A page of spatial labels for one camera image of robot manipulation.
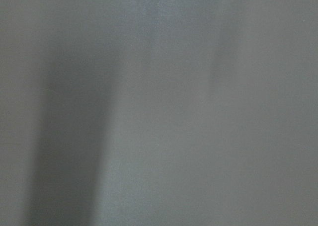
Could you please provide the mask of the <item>brown table mat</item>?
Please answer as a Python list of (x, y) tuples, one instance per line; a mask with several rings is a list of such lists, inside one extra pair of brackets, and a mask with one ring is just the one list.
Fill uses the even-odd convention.
[(318, 0), (0, 0), (3, 226), (315, 226)]

